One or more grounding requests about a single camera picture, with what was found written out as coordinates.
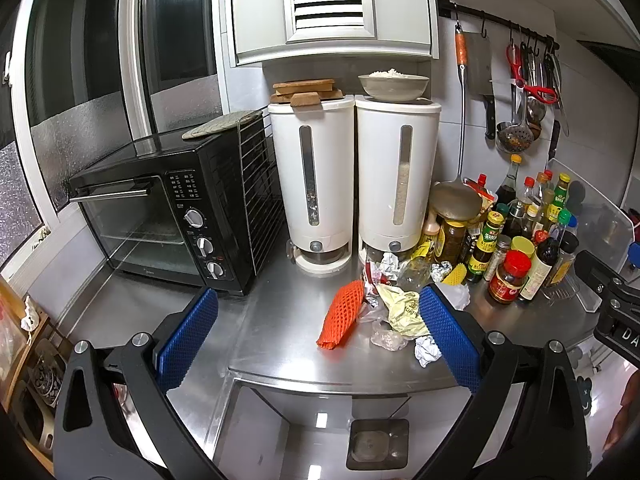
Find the white bowl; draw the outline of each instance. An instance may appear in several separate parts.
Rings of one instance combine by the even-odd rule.
[[[361,75],[364,91],[379,101],[406,103],[420,97],[427,89],[429,78],[421,75],[380,77]]]

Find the white cabinet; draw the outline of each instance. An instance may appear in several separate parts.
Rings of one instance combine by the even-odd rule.
[[[225,5],[229,50],[238,64],[309,54],[438,56],[436,0],[225,0]]]

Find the cleaver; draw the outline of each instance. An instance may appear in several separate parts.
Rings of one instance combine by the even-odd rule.
[[[479,95],[486,111],[487,139],[495,139],[495,97],[491,83],[491,44],[480,32],[465,32],[468,56],[467,83],[470,94]]]

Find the window glass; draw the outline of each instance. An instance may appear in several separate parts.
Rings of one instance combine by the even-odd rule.
[[[131,140],[118,58],[118,0],[34,0],[27,36],[27,110],[57,211],[68,178]]]
[[[143,0],[146,89],[159,133],[222,114],[211,0]]]
[[[2,69],[11,50],[17,13],[0,31]],[[42,225],[24,178],[15,143],[9,85],[0,85],[0,266]]]

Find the oven door handle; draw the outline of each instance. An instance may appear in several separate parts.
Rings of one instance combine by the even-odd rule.
[[[98,193],[92,195],[80,195],[69,199],[69,202],[93,202],[94,200],[111,200],[112,198],[131,198],[136,196],[149,196],[151,184],[143,184],[143,187],[115,191],[112,193]]]

